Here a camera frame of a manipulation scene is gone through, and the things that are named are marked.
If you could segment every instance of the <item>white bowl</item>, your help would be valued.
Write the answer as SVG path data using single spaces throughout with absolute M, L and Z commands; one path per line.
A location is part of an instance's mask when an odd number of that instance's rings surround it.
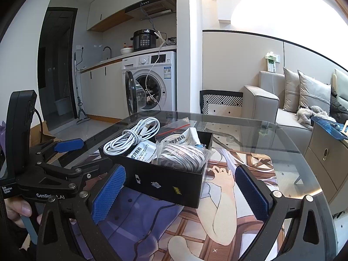
M 133 53 L 133 51 L 134 51 L 133 48 L 122 48 L 121 49 L 121 55 Z

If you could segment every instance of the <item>drawer handle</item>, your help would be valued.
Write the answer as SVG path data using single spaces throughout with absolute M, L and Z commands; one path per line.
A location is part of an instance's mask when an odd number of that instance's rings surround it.
M 328 156 L 328 149 L 325 149 L 324 151 L 324 157 L 323 157 L 323 161 L 326 160 L 326 157 Z

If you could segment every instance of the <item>bright light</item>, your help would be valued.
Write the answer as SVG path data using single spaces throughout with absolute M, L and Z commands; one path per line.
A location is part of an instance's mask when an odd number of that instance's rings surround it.
M 348 26 L 323 0 L 241 0 L 231 24 L 300 44 L 348 67 Z

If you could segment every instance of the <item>sofa armrest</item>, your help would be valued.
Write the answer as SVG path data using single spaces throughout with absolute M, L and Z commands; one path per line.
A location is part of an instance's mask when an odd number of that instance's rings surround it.
M 276 122 L 279 98 L 262 88 L 245 85 L 241 117 L 259 121 Z

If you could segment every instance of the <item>fur item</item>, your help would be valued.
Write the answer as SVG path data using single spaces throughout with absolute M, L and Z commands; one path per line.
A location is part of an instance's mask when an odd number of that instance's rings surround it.
M 310 131 L 313 130 L 313 126 L 310 120 L 313 116 L 322 117 L 323 119 L 336 122 L 333 117 L 329 117 L 328 113 L 318 106 L 299 108 L 295 116 L 297 117 L 297 121 Z

